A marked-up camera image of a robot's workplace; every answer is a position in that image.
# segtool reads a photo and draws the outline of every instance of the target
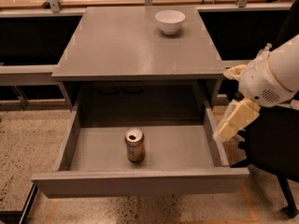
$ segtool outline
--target open drawer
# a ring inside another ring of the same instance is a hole
[[[49,198],[233,192],[230,168],[198,81],[89,82],[80,88],[54,171],[32,176]],[[145,159],[127,159],[126,131],[144,134]]]

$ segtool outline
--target chair leg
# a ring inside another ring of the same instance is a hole
[[[283,194],[288,202],[288,206],[284,207],[282,210],[284,213],[286,213],[289,216],[289,218],[296,217],[299,211],[292,197],[292,191],[290,189],[288,179],[278,176],[278,181],[283,191]]]
[[[245,159],[243,161],[240,161],[240,162],[237,162],[237,163],[231,165],[231,168],[244,168],[250,164],[251,164],[251,162],[248,159]]]

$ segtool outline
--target gray cabinet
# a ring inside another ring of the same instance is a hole
[[[163,9],[186,15],[178,34],[158,29]],[[249,171],[212,138],[223,71],[195,7],[88,7],[52,74],[81,83],[68,132],[53,172],[32,181],[50,198],[234,191]],[[140,163],[127,159],[132,127]]]

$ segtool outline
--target aluminum can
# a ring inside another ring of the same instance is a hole
[[[129,129],[124,137],[129,161],[139,162],[145,158],[144,134],[138,128]]]

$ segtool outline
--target bowl rim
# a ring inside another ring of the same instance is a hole
[[[182,19],[178,20],[178,21],[162,21],[161,19],[158,18],[159,15],[161,15],[162,13],[166,13],[166,12],[175,12],[179,15],[182,15]],[[156,20],[157,21],[160,21],[160,22],[163,22],[163,23],[178,23],[178,22],[182,22],[182,21],[185,21],[186,19],[186,15],[180,11],[177,11],[177,10],[162,10],[162,11],[159,11],[156,13],[156,16],[155,16]]]

